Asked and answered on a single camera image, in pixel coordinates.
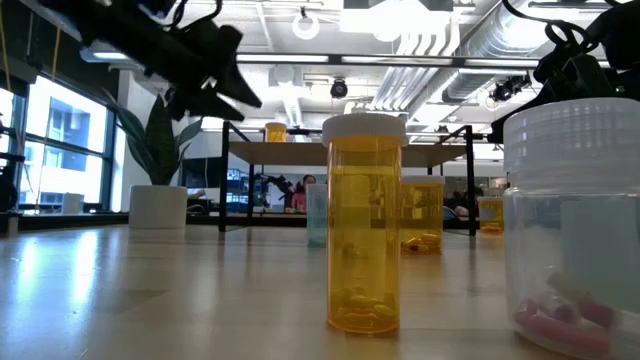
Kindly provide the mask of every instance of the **spotlight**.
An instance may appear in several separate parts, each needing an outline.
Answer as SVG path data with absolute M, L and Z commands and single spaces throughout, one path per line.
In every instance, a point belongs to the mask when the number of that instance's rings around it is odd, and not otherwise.
M 344 79 L 335 79 L 333 80 L 333 85 L 331 85 L 331 97 L 334 99 L 342 99 L 347 96 L 349 92 L 349 88 L 347 84 L 344 82 Z

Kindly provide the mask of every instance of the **white planter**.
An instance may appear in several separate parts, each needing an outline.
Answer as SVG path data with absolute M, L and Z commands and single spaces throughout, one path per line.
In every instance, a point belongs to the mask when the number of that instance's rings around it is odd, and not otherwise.
M 129 227 L 182 229 L 187 222 L 187 189 L 162 185 L 131 187 Z

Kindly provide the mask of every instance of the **ceiling light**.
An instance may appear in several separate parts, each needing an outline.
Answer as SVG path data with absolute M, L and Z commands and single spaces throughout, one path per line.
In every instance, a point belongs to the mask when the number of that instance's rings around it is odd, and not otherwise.
M 311 20 L 311 26 L 306 30 L 300 28 L 300 21 L 302 21 L 302 19 Z M 291 30 L 300 39 L 311 40 L 320 32 L 320 22 L 318 21 L 318 18 L 313 15 L 306 15 L 303 17 L 302 14 L 298 14 L 296 18 L 293 19 L 293 23 L 291 23 Z
M 239 64 L 327 63 L 328 55 L 238 54 Z
M 93 56 L 103 60 L 128 60 L 129 57 L 119 52 L 94 52 Z
M 437 66 L 445 67 L 453 65 L 450 58 L 427 56 L 370 56 L 348 55 L 342 57 L 343 63 L 370 64 L 370 65 L 399 65 L 399 66 Z

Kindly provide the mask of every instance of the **clear plastic cup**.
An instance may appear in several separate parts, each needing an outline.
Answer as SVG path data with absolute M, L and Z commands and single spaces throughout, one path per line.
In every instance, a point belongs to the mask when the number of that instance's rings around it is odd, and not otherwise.
M 327 185 L 307 184 L 307 237 L 309 247 L 327 246 Z

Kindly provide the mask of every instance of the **yellow pill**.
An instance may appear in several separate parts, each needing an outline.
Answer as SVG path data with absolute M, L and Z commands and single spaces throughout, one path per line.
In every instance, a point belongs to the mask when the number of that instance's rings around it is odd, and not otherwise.
M 395 309 L 395 307 L 396 307 L 396 298 L 393 296 L 392 293 L 386 292 L 386 293 L 384 293 L 384 303 L 385 303 L 385 305 L 387 305 L 391 309 Z
M 371 307 L 371 299 L 362 295 L 353 295 L 349 304 L 353 307 L 367 308 Z
M 382 318 L 392 318 L 397 314 L 395 310 L 386 305 L 376 305 L 373 307 L 373 311 L 375 311 L 376 315 Z
M 365 288 L 363 288 L 362 286 L 354 286 L 353 287 L 353 292 L 356 295 L 367 295 L 367 290 Z

